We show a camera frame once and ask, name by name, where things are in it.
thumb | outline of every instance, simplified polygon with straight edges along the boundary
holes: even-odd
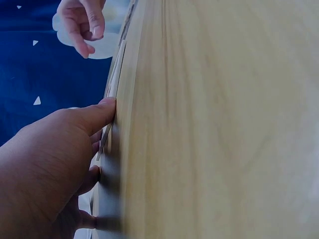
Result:
[[[103,37],[105,20],[102,14],[102,8],[99,0],[81,0],[89,19],[92,37],[100,39]]]
[[[115,98],[104,98],[98,105],[74,109],[81,116],[80,127],[92,136],[101,128],[111,123],[115,115]]]

fingernail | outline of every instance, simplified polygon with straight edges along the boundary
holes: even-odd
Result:
[[[99,104],[114,104],[115,103],[115,98],[114,97],[107,97],[102,99]]]
[[[96,26],[93,28],[93,31],[92,31],[93,37],[100,39],[103,36],[103,32],[104,32],[104,30],[100,26]]]

blue fabric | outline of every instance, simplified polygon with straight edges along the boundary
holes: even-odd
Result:
[[[59,2],[0,0],[0,146],[55,110],[103,98],[112,59],[83,59],[59,42],[52,29]]]

hand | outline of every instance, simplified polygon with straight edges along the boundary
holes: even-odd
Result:
[[[115,114],[115,100],[59,110],[26,126],[0,147],[0,235],[3,238],[72,239],[95,218],[78,208],[78,196],[98,181],[89,170],[101,128]]]
[[[106,0],[62,0],[57,12],[66,27],[74,47],[84,58],[93,54],[93,46],[84,40],[103,38],[105,21],[102,9]]]

wooden board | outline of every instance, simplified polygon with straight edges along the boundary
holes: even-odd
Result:
[[[318,238],[319,2],[139,0],[136,11],[102,160],[121,175],[118,231]]]

